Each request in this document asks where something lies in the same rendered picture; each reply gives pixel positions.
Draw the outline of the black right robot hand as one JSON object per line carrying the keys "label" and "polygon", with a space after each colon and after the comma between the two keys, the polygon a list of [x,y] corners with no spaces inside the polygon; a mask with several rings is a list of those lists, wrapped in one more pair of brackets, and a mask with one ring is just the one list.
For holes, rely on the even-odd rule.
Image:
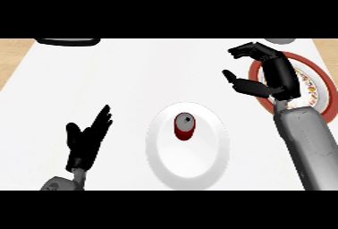
{"label": "black right robot hand", "polygon": [[301,97],[299,82],[292,64],[282,51],[261,43],[249,42],[229,49],[233,58],[249,56],[261,63],[267,84],[239,79],[229,70],[221,73],[236,92],[260,98],[274,97],[279,101]]}

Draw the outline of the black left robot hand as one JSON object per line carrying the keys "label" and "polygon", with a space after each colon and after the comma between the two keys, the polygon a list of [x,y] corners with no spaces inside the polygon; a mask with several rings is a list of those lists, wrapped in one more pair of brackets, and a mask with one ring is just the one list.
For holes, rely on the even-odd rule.
{"label": "black left robot hand", "polygon": [[72,172],[74,169],[88,171],[93,167],[100,144],[106,136],[106,132],[113,121],[109,113],[109,105],[105,105],[99,112],[93,124],[81,130],[75,123],[66,124],[69,159],[66,163],[66,170]]}

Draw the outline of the red rimmed patterned plate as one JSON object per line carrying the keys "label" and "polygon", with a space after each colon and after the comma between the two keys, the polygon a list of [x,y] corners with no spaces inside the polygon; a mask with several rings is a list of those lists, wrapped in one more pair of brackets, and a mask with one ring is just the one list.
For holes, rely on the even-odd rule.
{"label": "red rimmed patterned plate", "polygon": [[285,52],[299,80],[301,97],[288,108],[313,106],[329,123],[338,114],[338,91],[327,73],[301,55]]}

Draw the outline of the red can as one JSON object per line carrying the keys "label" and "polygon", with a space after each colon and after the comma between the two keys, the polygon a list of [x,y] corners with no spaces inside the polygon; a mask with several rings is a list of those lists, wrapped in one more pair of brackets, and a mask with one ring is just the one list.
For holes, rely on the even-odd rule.
{"label": "red can", "polygon": [[178,113],[174,118],[174,134],[178,140],[193,137],[195,118],[189,113]]}

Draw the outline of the white plate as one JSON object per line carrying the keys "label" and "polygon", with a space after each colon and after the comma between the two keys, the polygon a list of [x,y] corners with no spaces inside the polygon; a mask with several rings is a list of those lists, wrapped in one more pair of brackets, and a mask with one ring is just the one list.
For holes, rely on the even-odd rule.
{"label": "white plate", "polygon": [[[195,118],[193,137],[178,140],[174,118]],[[144,154],[158,180],[172,190],[205,190],[224,174],[230,159],[230,140],[221,120],[196,103],[175,103],[158,113],[146,134]]]}

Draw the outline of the grey round object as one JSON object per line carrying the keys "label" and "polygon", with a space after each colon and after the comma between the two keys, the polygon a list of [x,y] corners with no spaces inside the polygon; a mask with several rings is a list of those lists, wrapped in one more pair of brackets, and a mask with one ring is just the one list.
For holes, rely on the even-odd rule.
{"label": "grey round object", "polygon": [[295,38],[264,38],[264,39],[268,41],[268,43],[277,45],[286,45],[295,41]]}

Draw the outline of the white placemat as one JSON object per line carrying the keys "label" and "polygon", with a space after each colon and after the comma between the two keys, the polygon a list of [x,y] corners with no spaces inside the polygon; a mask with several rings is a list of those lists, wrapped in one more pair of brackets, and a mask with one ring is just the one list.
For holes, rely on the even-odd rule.
{"label": "white placemat", "polygon": [[175,103],[223,122],[230,159],[209,190],[299,190],[271,103],[239,94],[221,73],[261,80],[233,39],[103,39],[90,47],[34,45],[0,90],[0,191],[35,191],[66,174],[66,124],[88,126],[109,105],[109,128],[87,174],[91,190],[165,190],[147,164],[150,123]]}

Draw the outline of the black rimmed object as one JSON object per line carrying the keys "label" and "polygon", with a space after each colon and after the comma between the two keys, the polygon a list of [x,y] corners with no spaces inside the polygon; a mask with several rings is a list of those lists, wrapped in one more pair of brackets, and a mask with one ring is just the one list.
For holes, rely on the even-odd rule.
{"label": "black rimmed object", "polygon": [[94,46],[99,42],[99,38],[37,38],[35,41],[40,44],[63,47],[88,47]]}

